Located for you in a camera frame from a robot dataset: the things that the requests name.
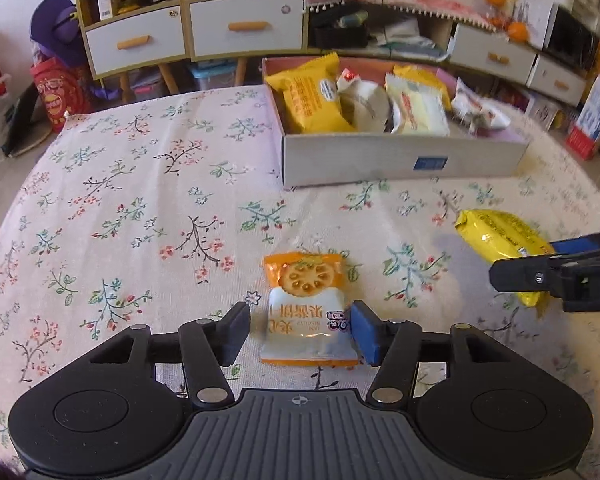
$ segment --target drawer handle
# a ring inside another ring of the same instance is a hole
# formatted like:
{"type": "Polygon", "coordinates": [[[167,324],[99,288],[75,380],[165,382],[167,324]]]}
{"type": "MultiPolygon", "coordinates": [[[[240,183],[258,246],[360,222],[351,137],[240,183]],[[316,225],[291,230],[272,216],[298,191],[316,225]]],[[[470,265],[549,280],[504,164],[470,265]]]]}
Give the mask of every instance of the drawer handle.
{"type": "Polygon", "coordinates": [[[141,46],[149,43],[151,36],[138,36],[137,38],[131,38],[130,40],[120,41],[117,45],[118,50],[126,50],[135,46],[141,46]]]}
{"type": "Polygon", "coordinates": [[[569,85],[567,85],[567,83],[563,83],[562,81],[556,81],[554,83],[554,86],[558,89],[558,90],[564,90],[565,92],[569,89],[569,85]]]}
{"type": "Polygon", "coordinates": [[[269,27],[269,22],[235,22],[228,25],[231,32],[251,32],[264,30],[267,27],[269,27]]]}
{"type": "Polygon", "coordinates": [[[507,56],[498,56],[498,54],[494,54],[493,52],[487,54],[487,59],[500,65],[508,65],[510,63],[510,59],[507,56]]]}

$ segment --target microwave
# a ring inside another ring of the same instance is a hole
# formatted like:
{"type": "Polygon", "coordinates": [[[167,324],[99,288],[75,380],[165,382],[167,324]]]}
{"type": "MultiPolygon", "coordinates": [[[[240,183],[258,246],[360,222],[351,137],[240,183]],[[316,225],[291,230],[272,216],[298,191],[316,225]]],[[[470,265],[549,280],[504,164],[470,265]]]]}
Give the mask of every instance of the microwave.
{"type": "Polygon", "coordinates": [[[551,0],[518,0],[515,19],[527,24],[529,43],[572,68],[589,71],[598,37],[567,9],[551,0]]]}

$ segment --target open box of snacks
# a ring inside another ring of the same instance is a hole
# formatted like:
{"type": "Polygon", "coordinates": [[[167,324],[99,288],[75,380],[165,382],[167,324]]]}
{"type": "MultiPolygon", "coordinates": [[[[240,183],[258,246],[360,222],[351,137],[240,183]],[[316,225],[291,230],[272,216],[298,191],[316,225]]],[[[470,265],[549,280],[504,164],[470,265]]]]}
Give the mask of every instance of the open box of snacks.
{"type": "Polygon", "coordinates": [[[528,145],[508,117],[436,67],[329,54],[265,58],[262,74],[286,188],[511,176],[528,145]],[[286,72],[312,60],[307,70],[286,72]]]}

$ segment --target snack package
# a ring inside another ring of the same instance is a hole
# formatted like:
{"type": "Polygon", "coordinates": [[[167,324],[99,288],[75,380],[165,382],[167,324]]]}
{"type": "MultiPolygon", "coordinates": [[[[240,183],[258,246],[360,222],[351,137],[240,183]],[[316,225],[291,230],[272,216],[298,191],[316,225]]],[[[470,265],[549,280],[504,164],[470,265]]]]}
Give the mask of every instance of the snack package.
{"type": "Polygon", "coordinates": [[[349,313],[339,254],[273,254],[264,258],[272,290],[263,363],[353,366],[349,313]]]}
{"type": "Polygon", "coordinates": [[[503,130],[511,124],[511,119],[473,92],[461,79],[458,79],[456,96],[451,101],[451,107],[461,123],[469,128],[470,134],[474,134],[480,128],[503,130]]]}
{"type": "Polygon", "coordinates": [[[396,134],[417,134],[446,137],[449,125],[440,92],[431,86],[417,84],[401,77],[385,76],[386,93],[400,110],[400,123],[394,115],[396,134]]]}
{"type": "Polygon", "coordinates": [[[359,132],[382,133],[389,117],[389,99],[380,85],[349,70],[337,82],[342,115],[359,132]]]}
{"type": "Polygon", "coordinates": [[[406,66],[394,66],[394,75],[413,81],[414,83],[430,86],[440,91],[440,97],[442,99],[442,105],[445,107],[447,112],[451,111],[451,99],[449,98],[449,91],[446,85],[440,81],[436,75],[429,70],[420,68],[417,65],[406,65],[406,66]]]}
{"type": "MultiPolygon", "coordinates": [[[[461,211],[456,221],[456,231],[471,248],[490,264],[504,258],[554,254],[551,244],[520,218],[511,213],[490,209],[461,211]]],[[[547,292],[518,292],[522,303],[544,312],[547,292]]]]}
{"type": "Polygon", "coordinates": [[[290,122],[295,132],[321,134],[353,132],[342,116],[336,92],[340,58],[332,52],[290,70],[266,76],[274,90],[283,93],[290,122]]]}

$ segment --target black circular cover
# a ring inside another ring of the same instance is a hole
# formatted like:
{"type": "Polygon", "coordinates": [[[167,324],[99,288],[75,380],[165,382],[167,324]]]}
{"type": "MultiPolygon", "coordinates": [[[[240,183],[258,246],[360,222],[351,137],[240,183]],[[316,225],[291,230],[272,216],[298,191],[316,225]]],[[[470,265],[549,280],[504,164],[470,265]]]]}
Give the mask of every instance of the black circular cover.
{"type": "Polygon", "coordinates": [[[529,479],[574,465],[592,431],[587,403],[548,374],[474,364],[433,386],[416,420],[431,447],[465,471],[529,479]]]}
{"type": "Polygon", "coordinates": [[[60,478],[107,476],[163,452],[183,423],[171,390],[112,364],[63,370],[29,390],[11,410],[9,432],[28,468],[60,478]]]}

